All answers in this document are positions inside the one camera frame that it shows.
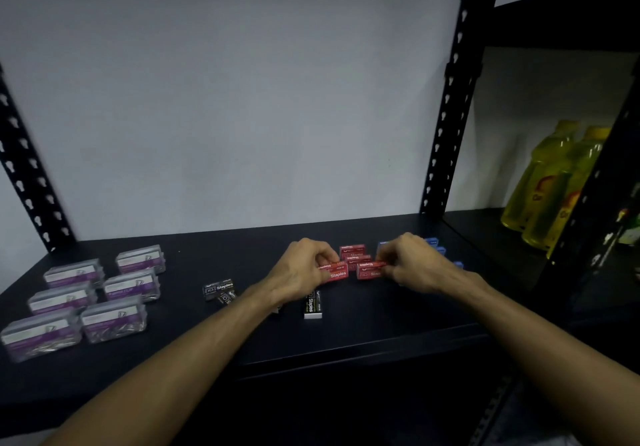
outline bottle cap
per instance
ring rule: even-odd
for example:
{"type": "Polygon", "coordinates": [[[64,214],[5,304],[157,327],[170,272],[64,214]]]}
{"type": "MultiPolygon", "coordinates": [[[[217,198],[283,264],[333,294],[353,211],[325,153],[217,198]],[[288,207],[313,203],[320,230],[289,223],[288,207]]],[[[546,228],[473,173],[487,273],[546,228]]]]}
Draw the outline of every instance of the bottle cap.
{"type": "Polygon", "coordinates": [[[585,140],[606,140],[611,128],[602,126],[589,126],[584,132],[585,140]]]}
{"type": "Polygon", "coordinates": [[[569,132],[576,131],[580,123],[569,119],[561,119],[556,124],[556,131],[569,132]]]}

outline shelf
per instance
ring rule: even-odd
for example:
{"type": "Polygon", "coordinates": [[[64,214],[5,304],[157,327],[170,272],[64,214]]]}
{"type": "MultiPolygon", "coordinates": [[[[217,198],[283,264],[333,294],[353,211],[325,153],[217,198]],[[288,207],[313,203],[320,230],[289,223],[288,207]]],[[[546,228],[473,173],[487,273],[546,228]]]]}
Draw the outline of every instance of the shelf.
{"type": "Polygon", "coordinates": [[[640,52],[636,0],[519,0],[492,10],[486,45],[640,52]]]}
{"type": "MultiPolygon", "coordinates": [[[[167,271],[159,275],[161,299],[147,306],[148,329],[97,345],[84,340],[18,364],[10,363],[1,350],[0,410],[12,411],[12,423],[30,421],[26,429],[52,427],[41,422],[52,409],[60,404],[77,408],[218,311],[219,303],[204,301],[204,284],[232,278],[242,292],[267,274],[292,240],[307,236],[327,240],[334,248],[364,243],[374,251],[379,240],[403,232],[439,237],[447,256],[463,261],[513,296],[506,273],[446,224],[420,215],[80,242],[64,253],[45,256],[0,295],[0,327],[29,315],[26,301],[45,288],[42,273],[52,265],[99,257],[107,276],[112,276],[119,252],[160,244],[167,271]]],[[[319,365],[388,363],[489,341],[484,329],[453,301],[416,294],[390,281],[361,282],[350,276],[329,283],[321,293],[322,319],[304,320],[301,302],[285,305],[255,330],[226,373],[247,378],[319,365]]],[[[0,436],[4,427],[12,426],[3,422],[0,436]]]]}
{"type": "MultiPolygon", "coordinates": [[[[454,211],[444,215],[453,230],[515,278],[522,290],[531,290],[547,264],[544,252],[526,245],[519,232],[500,223],[502,209],[454,211]]],[[[580,293],[572,324],[630,319],[640,308],[640,283],[633,268],[640,249],[615,247],[602,269],[580,293]]]]}

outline metal shelving unit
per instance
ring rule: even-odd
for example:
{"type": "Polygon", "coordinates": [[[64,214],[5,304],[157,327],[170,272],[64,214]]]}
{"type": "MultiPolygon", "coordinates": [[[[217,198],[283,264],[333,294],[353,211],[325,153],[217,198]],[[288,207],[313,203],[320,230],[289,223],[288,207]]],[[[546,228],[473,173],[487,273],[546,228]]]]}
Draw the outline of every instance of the metal shelving unit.
{"type": "MultiPolygon", "coordinates": [[[[640,205],[640,172],[636,165],[637,149],[640,148],[640,81],[637,78],[640,75],[640,63],[636,65],[636,80],[627,100],[584,186],[580,201],[573,209],[570,224],[564,229],[550,260],[511,245],[509,240],[518,239],[518,236],[500,227],[499,211],[445,214],[486,45],[640,51],[637,35],[628,32],[632,24],[610,17],[610,11],[614,11],[616,6],[624,6],[628,0],[606,0],[604,5],[602,0],[523,0],[498,8],[493,7],[494,3],[495,0],[460,2],[424,191],[419,212],[414,216],[76,242],[9,89],[0,79],[0,160],[50,253],[0,297],[0,310],[6,312],[5,318],[20,317],[22,309],[13,305],[24,303],[26,297],[33,294],[32,283],[51,265],[96,255],[109,262],[117,251],[158,242],[173,259],[175,271],[167,271],[165,279],[175,282],[173,292],[172,287],[168,286],[167,293],[172,298],[170,302],[178,303],[175,310],[167,308],[160,311],[165,315],[164,322],[156,325],[162,332],[161,337],[153,335],[151,325],[148,334],[132,337],[120,344],[126,347],[126,359],[121,360],[114,355],[112,344],[96,347],[91,354],[84,350],[60,354],[55,367],[65,366],[67,362],[64,357],[101,367],[99,379],[80,374],[73,377],[75,383],[70,389],[52,388],[41,380],[42,377],[46,378],[50,366],[45,359],[25,363],[19,371],[20,374],[36,377],[32,388],[14,387],[20,383],[17,370],[0,362],[0,376],[3,377],[0,385],[13,387],[2,399],[0,407],[9,408],[29,401],[38,408],[69,400],[81,404],[85,398],[99,392],[114,378],[211,313],[199,295],[201,281],[206,279],[203,274],[205,271],[194,270],[193,266],[198,259],[207,259],[199,249],[206,246],[209,250],[217,249],[221,255],[229,256],[226,262],[214,265],[220,275],[235,272],[235,275],[252,282],[268,270],[269,263],[277,257],[279,246],[296,238],[300,232],[328,240],[334,245],[366,240],[371,246],[375,246],[381,238],[391,238],[406,230],[424,235],[437,233],[447,243],[452,258],[464,260],[474,271],[483,273],[496,288],[531,306],[560,326],[574,329],[585,324],[594,325],[606,313],[613,317],[609,321],[624,319],[624,310],[611,312],[615,306],[604,310],[595,305],[583,310],[590,313],[588,315],[573,311],[576,303],[579,308],[580,296],[583,291],[589,290],[589,283],[597,281],[602,272],[608,272],[612,261],[607,261],[607,257],[611,256],[616,237],[625,226],[627,216],[632,215],[640,205]],[[567,14],[574,14],[577,6],[582,9],[578,10],[579,16],[569,17],[567,14]],[[593,16],[595,12],[598,13],[596,18],[593,16]],[[593,26],[594,19],[600,21],[603,28],[611,26],[617,30],[598,30],[593,26]],[[587,22],[591,24],[589,29],[599,34],[596,39],[579,36],[579,29],[584,29],[583,25],[587,22]],[[376,226],[375,235],[371,232],[373,225],[376,226]],[[240,253],[244,253],[250,248],[260,249],[262,258],[256,263],[255,269],[247,270],[241,267],[241,263],[234,263],[231,256],[234,250],[242,249],[240,253]],[[187,253],[180,257],[178,249],[190,249],[189,258],[185,257],[187,253]]],[[[621,259],[615,253],[614,256],[614,262],[628,262],[628,259],[621,259]]],[[[289,322],[288,326],[293,326],[291,323],[298,319],[285,311],[280,317],[281,322],[267,323],[252,337],[248,348],[239,353],[234,362],[235,375],[247,378],[318,365],[398,361],[489,341],[481,327],[470,321],[462,310],[444,303],[439,297],[427,297],[420,301],[419,306],[433,314],[432,321],[424,323],[421,314],[424,308],[417,310],[415,300],[408,300],[404,296],[406,290],[391,290],[381,284],[374,292],[368,293],[361,294],[360,290],[347,283],[340,291],[336,288],[330,298],[333,300],[330,305],[340,310],[342,316],[348,317],[352,325],[362,323],[361,327],[355,326],[345,333],[343,320],[335,324],[328,322],[329,331],[323,333],[307,329],[303,332],[304,347],[288,347],[286,340],[291,338],[291,344],[295,344],[298,337],[294,337],[297,331],[288,331],[284,338],[279,338],[282,343],[277,348],[281,353],[275,354],[269,348],[274,343],[274,337],[283,332],[284,323],[289,322]],[[349,305],[354,302],[358,303],[358,308],[349,305]],[[402,325],[390,328],[385,328],[384,324],[372,325],[371,317],[376,313],[396,316],[397,322],[402,325]]],[[[614,305],[625,308],[626,302],[614,305]]],[[[521,380],[511,374],[509,364],[505,363],[504,376],[492,396],[487,397],[488,406],[470,444],[498,443],[498,437],[509,418],[517,415],[514,404],[518,403],[517,397],[522,388],[521,380]]]]}

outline person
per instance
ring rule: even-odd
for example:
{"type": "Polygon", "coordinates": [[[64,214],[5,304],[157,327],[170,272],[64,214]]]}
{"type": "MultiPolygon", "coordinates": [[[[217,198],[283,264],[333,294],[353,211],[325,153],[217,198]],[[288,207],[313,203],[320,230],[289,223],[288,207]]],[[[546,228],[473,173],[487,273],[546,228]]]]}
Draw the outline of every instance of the person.
{"type": "MultiPolygon", "coordinates": [[[[381,247],[386,276],[417,292],[465,305],[590,444],[640,444],[640,377],[457,268],[421,237],[381,247]]],[[[247,337],[277,306],[326,282],[337,262],[326,242],[292,242],[267,277],[234,303],[130,370],[87,402],[43,444],[169,444],[247,337]]]]}

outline person's right hand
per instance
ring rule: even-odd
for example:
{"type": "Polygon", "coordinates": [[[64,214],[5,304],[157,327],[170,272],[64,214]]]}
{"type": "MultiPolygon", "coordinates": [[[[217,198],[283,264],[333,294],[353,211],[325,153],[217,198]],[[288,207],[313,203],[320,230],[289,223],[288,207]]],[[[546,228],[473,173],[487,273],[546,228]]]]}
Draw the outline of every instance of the person's right hand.
{"type": "Polygon", "coordinates": [[[376,260],[389,263],[383,268],[385,276],[419,292],[446,292],[447,284],[465,274],[422,237],[410,232],[384,244],[376,260]]]}

